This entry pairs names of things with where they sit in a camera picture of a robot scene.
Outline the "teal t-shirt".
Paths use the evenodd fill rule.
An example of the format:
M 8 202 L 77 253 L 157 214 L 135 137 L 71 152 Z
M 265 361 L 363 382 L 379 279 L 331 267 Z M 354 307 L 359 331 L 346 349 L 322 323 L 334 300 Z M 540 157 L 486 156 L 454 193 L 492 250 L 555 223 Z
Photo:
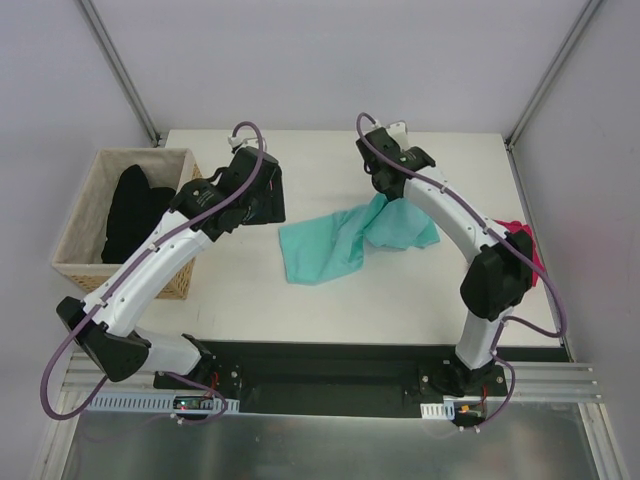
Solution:
M 389 201 L 382 194 L 367 204 L 279 229 L 286 279 L 307 286 L 359 271 L 366 245 L 405 251 L 439 242 L 427 214 L 406 199 Z

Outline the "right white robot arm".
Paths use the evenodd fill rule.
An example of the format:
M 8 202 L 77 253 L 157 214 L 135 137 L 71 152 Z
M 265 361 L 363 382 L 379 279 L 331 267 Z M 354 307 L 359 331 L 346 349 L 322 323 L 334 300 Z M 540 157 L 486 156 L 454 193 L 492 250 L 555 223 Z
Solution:
M 404 127 L 379 126 L 356 141 L 364 170 L 387 200 L 404 199 L 444 231 L 468 270 L 460 286 L 467 315 L 451 360 L 429 375 L 443 395 L 462 397 L 487 384 L 501 322 L 533 286 L 533 240 L 477 213 L 453 189 L 436 161 L 408 144 Z

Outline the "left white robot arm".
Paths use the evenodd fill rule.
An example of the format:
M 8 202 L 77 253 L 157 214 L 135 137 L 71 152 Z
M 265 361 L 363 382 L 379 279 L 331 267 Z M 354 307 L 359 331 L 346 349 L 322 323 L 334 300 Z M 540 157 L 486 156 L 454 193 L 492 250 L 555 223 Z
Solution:
M 285 220 L 279 162 L 253 146 L 237 147 L 229 166 L 211 179 L 185 183 L 150 236 L 98 289 L 64 298 L 56 312 L 76 344 L 112 382 L 140 370 L 176 373 L 188 388 L 211 377 L 211 355 L 193 336 L 138 328 L 168 281 L 223 234 L 241 225 Z

